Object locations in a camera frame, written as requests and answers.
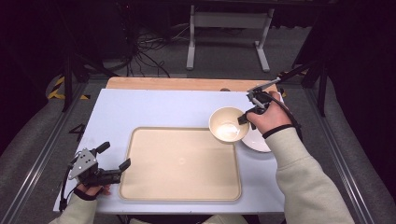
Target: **sweater sleeve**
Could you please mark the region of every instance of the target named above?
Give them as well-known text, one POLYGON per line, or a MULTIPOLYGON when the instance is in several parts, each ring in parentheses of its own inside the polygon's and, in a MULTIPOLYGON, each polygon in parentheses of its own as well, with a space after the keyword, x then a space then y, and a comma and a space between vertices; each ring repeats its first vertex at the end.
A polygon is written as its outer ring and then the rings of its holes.
POLYGON ((289 224, 354 223, 337 187, 306 151, 294 128, 265 139, 277 161, 276 181, 285 194, 289 224))
POLYGON ((84 201, 73 193, 69 205, 67 205, 64 212, 60 217, 52 220, 50 224, 92 224, 96 205, 96 200, 84 201))

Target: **tray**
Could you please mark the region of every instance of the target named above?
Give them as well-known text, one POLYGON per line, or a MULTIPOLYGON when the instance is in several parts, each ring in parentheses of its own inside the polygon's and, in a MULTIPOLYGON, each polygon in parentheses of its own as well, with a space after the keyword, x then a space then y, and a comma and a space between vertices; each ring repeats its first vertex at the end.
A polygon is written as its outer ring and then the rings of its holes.
POLYGON ((139 127, 127 157, 124 200, 234 201, 241 195, 235 147, 209 129, 139 127))

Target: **white plate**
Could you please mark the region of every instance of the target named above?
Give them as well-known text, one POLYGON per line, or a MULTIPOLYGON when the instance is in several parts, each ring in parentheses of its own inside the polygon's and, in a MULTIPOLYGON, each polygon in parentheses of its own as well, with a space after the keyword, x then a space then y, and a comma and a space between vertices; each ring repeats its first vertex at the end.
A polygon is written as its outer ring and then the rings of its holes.
POLYGON ((258 129, 251 130, 251 125, 249 125, 249 129, 247 135, 242 138, 242 142, 245 143, 251 149, 260 151, 260 152, 270 152, 271 149, 265 143, 262 134, 258 129))

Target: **bowl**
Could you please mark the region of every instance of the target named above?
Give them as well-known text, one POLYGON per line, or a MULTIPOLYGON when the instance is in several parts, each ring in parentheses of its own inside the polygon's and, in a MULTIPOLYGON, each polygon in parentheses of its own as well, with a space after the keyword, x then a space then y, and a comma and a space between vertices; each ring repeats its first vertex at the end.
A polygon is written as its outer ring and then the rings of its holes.
POLYGON ((239 125, 238 118, 244 114, 235 107, 216 110, 209 119, 209 129, 220 141, 233 143, 241 140, 247 133, 249 124, 239 125))

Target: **person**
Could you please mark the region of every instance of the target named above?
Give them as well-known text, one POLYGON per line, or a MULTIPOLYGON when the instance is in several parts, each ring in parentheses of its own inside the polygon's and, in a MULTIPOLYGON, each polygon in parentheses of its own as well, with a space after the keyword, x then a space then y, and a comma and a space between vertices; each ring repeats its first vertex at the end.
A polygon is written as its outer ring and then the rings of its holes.
MULTIPOLYGON (((277 100, 277 92, 270 94, 277 100)), ((262 115, 248 113, 277 161, 276 182, 285 195, 285 218, 288 224, 354 223, 337 187, 318 162, 308 153, 283 109, 271 103, 262 115)), ((64 213, 51 224, 93 223, 100 188, 78 186, 64 213)), ((241 216, 213 216, 206 223, 247 223, 241 216)))

